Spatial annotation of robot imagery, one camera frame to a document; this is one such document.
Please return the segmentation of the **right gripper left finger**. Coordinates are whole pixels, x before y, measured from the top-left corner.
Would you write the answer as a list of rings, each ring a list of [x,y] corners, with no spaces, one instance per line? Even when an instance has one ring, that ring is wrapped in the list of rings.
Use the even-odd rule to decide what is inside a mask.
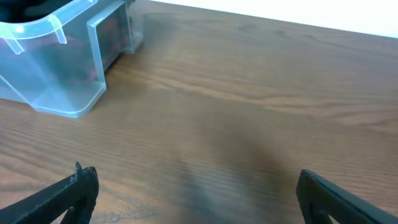
[[[75,172],[53,185],[1,209],[1,223],[88,224],[95,209],[99,180],[94,167],[75,165]]]

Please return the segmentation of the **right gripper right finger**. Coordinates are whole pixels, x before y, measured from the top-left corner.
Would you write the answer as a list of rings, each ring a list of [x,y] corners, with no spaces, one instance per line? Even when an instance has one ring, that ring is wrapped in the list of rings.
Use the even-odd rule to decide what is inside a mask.
[[[307,169],[300,173],[296,195],[306,224],[397,223],[397,217]]]

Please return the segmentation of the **clear plastic storage bin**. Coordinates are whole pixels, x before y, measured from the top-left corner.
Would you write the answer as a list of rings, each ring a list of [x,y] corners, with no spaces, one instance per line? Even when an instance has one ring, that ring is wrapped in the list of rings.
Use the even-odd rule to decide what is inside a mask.
[[[69,118],[106,90],[105,71],[143,40],[141,0],[2,1],[1,98]]]

